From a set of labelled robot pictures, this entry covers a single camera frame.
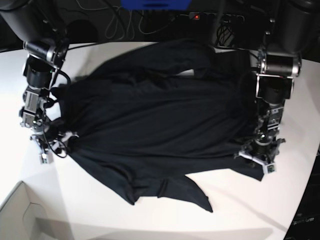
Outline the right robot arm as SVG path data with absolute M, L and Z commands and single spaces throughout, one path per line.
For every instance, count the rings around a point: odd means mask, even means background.
M 54 105 L 52 85 L 58 75 L 66 76 L 61 68 L 70 45 L 67 27 L 52 0 L 2 0 L 0 15 L 28 53 L 20 125 L 32 131 L 30 140 L 38 147 L 40 163 L 50 164 L 52 155 L 60 157 L 67 150 L 65 134 L 59 133 L 46 113 Z

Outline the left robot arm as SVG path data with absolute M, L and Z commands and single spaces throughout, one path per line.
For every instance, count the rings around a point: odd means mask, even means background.
M 302 70 L 302 52 L 312 40 L 320 20 L 318 0 L 282 0 L 269 18 L 258 50 L 254 135 L 237 156 L 260 165 L 264 174 L 276 170 L 275 157 L 285 139 L 278 138 L 286 100 Z

